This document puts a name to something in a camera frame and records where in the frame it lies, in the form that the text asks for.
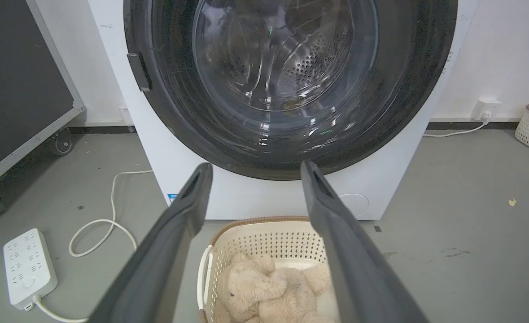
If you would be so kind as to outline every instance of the caster wheel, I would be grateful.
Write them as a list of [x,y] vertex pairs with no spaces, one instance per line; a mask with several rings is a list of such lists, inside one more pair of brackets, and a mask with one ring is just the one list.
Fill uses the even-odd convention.
[[65,156],[73,149],[71,132],[68,128],[57,131],[49,138],[49,149],[53,155]]

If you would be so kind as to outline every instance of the wall outlet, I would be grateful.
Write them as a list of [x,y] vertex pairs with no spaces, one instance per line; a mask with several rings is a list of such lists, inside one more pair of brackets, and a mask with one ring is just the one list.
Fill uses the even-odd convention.
[[129,108],[127,108],[126,105],[119,106],[119,110],[121,110],[122,118],[127,126],[132,126],[135,124],[133,122],[133,118],[131,118],[131,113],[129,113]]
[[476,102],[476,106],[474,106],[470,117],[477,121],[484,121],[482,118],[484,113],[487,113],[486,115],[494,116],[498,109],[502,107],[502,104],[502,102],[495,99],[479,99]]
[[20,310],[33,308],[33,296],[43,297],[57,287],[43,233],[30,229],[3,246],[9,302]]

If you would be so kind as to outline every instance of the floor stain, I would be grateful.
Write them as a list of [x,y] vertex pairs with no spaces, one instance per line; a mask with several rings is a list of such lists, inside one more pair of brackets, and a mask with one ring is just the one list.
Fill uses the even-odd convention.
[[388,251],[388,252],[382,253],[384,258],[386,258],[386,259],[389,259],[391,256],[396,255],[396,254],[397,254],[397,252],[395,252],[395,251]]
[[448,258],[451,258],[451,257],[456,257],[456,256],[461,256],[461,255],[465,255],[467,253],[472,253],[471,251],[465,251],[465,250],[462,250],[460,252],[457,252],[457,253],[454,253],[453,255],[446,255],[446,257]]

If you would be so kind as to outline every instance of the black baseboard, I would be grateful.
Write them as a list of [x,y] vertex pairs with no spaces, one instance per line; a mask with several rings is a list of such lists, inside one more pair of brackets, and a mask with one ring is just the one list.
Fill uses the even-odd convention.
[[[430,122],[428,130],[468,130],[479,127],[481,122]],[[483,129],[515,129],[517,122],[490,122]],[[71,133],[137,133],[135,127],[70,127]]]

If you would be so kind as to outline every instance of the white power strip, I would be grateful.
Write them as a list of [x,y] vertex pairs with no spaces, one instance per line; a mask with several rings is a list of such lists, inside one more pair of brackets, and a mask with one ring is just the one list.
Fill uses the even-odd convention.
[[30,229],[3,247],[9,301],[20,310],[33,308],[33,296],[44,297],[57,287],[43,233]]

